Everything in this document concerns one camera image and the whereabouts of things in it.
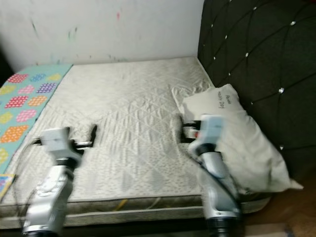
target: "quilted mattress cover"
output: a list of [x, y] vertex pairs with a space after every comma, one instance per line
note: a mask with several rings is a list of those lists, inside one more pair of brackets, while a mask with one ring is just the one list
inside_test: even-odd
[[18, 228], [20, 209], [53, 165], [30, 141], [47, 128], [71, 126], [71, 138], [95, 147], [75, 170], [67, 226], [202, 217], [196, 167], [177, 144], [178, 107], [172, 88], [192, 94], [211, 82], [194, 58], [73, 66], [65, 75], [7, 170], [20, 178], [0, 204], [0, 229]]

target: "teal blanket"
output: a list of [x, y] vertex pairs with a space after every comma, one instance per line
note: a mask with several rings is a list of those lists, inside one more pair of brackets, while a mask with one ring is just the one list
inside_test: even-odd
[[28, 67], [0, 88], [0, 174], [33, 127], [71, 64]]

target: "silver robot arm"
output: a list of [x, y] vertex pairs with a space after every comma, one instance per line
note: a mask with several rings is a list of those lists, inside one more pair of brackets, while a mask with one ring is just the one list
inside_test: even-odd
[[73, 190], [74, 170], [80, 166], [85, 147], [93, 147], [96, 126], [91, 141], [75, 143], [69, 140], [70, 129], [54, 128], [43, 132], [35, 142], [46, 147], [56, 165], [36, 189], [26, 213], [23, 235], [33, 237], [58, 237], [63, 229], [68, 198]]
[[243, 225], [242, 211], [236, 201], [238, 192], [221, 153], [215, 151], [223, 125], [221, 116], [202, 115], [197, 139], [190, 143], [189, 153], [199, 158], [205, 169], [197, 178], [203, 189], [203, 209], [210, 236], [240, 237]]

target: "pillowcase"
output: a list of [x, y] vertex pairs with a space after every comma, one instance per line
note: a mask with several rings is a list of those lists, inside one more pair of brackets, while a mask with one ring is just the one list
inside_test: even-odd
[[230, 84], [184, 98], [181, 110], [186, 122], [200, 120], [202, 114], [223, 116], [224, 128], [216, 150], [222, 153], [240, 193], [302, 188], [289, 178], [281, 154], [240, 105]]

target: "bed frame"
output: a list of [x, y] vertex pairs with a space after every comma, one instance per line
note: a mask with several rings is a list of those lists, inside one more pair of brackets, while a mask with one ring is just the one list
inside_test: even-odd
[[206, 0], [198, 58], [240, 103], [300, 181], [316, 170], [316, 3]]

